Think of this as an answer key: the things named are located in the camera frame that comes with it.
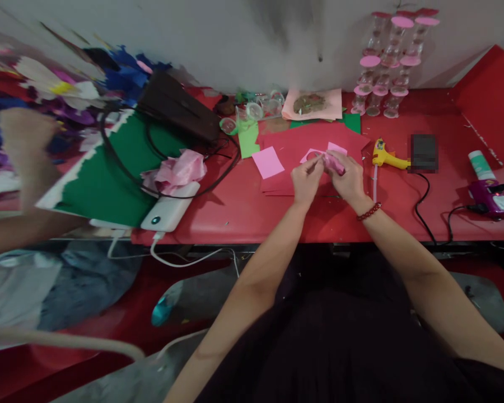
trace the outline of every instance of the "craft table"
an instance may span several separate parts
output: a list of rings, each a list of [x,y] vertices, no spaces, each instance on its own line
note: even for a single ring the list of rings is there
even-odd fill
[[[476,175],[468,153],[482,150],[487,160],[493,157],[474,129],[450,100],[448,89],[411,91],[400,107],[400,117],[362,117],[362,136],[370,143],[362,151],[364,186],[372,194],[375,140],[382,137],[387,151],[400,158],[408,157],[409,136],[432,133],[437,137],[438,172],[427,174],[431,191],[419,207],[437,241],[448,240],[446,218],[452,208],[470,204],[467,186]],[[350,94],[344,94],[344,106],[351,109]],[[289,122],[264,121],[260,136],[287,130]],[[224,171],[228,161],[222,157],[208,162],[208,174],[202,188]],[[504,182],[504,168],[495,172]],[[293,202],[290,196],[265,196],[260,191],[260,174],[252,158],[240,161],[229,175],[204,196],[194,199],[173,233],[161,243],[236,244],[261,243],[276,226]],[[427,184],[421,177],[391,166],[379,167],[377,200],[382,208],[419,241],[430,241],[424,226],[414,212],[414,205],[425,193]],[[458,210],[451,220],[455,241],[504,240],[504,220],[493,222],[475,213]],[[153,233],[135,230],[134,243],[150,245]],[[347,203],[338,198],[316,198],[306,217],[301,242],[369,242],[370,236]]]

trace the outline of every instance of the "red bead bracelet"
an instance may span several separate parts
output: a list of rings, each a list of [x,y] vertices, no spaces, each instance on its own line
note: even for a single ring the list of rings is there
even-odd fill
[[[368,211],[367,213],[365,213],[363,215],[358,215],[357,216],[357,221],[365,220],[366,218],[368,218],[369,216],[371,216],[374,212],[376,212],[380,208],[381,208],[381,203],[379,203],[379,202],[375,203],[374,206],[370,209],[370,211]]]

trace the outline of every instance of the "hand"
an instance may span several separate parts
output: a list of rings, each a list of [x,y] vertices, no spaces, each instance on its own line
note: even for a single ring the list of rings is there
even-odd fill
[[[345,156],[337,151],[328,150],[327,153],[336,157],[345,168],[342,176],[338,175],[333,170],[329,170],[329,175],[332,178],[332,184],[353,209],[355,204],[366,198],[364,193],[364,182],[362,173],[364,169],[352,157]]]
[[[295,204],[310,208],[315,194],[318,192],[319,180],[324,171],[323,159],[317,156],[291,171],[293,187],[295,187]]]
[[[0,111],[0,131],[8,154],[33,155],[43,152],[58,127],[53,118],[31,109],[10,108]]]

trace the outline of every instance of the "glue stick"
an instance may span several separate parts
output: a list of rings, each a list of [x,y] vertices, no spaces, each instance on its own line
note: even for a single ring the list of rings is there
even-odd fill
[[[491,168],[481,151],[473,151],[469,154],[469,159],[472,164],[472,168],[474,168],[474,172],[476,172],[476,175],[478,176],[478,180],[497,178],[493,171],[491,171]]]

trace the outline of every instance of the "person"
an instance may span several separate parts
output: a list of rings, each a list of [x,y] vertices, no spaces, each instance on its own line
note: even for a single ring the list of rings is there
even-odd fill
[[[61,177],[45,151],[57,122],[34,110],[11,108],[0,112],[0,130],[21,186],[21,215],[0,219],[0,327],[55,331],[74,326],[114,304],[133,284],[141,259],[109,260],[109,242],[33,247],[86,225],[87,219],[35,206]],[[135,252],[120,242],[116,254]],[[0,343],[0,349],[7,346]]]
[[[366,217],[380,253],[340,262],[297,248],[324,164],[295,168],[294,203],[165,403],[504,401],[504,341],[441,263],[375,208],[362,167],[327,152],[345,167],[329,172],[334,187]]]

